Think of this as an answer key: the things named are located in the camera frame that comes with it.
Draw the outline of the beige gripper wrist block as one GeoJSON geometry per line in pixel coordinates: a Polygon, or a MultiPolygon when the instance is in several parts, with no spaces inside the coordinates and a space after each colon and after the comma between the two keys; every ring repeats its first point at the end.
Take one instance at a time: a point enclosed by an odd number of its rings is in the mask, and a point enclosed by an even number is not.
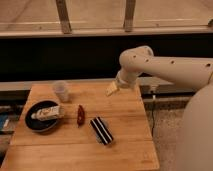
{"type": "Polygon", "coordinates": [[[117,92],[119,88],[132,88],[134,79],[132,75],[126,71],[120,70],[116,76],[116,82],[112,81],[106,89],[106,95],[111,96],[117,92]]]}

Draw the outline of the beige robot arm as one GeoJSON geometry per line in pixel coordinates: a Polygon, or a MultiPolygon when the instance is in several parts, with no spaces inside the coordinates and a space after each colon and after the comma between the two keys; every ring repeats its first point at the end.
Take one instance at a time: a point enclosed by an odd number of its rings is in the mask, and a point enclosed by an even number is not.
{"type": "Polygon", "coordinates": [[[133,88],[142,73],[196,91],[183,113],[174,171],[213,171],[213,58],[155,56],[139,46],[123,51],[119,63],[107,96],[133,88]]]}

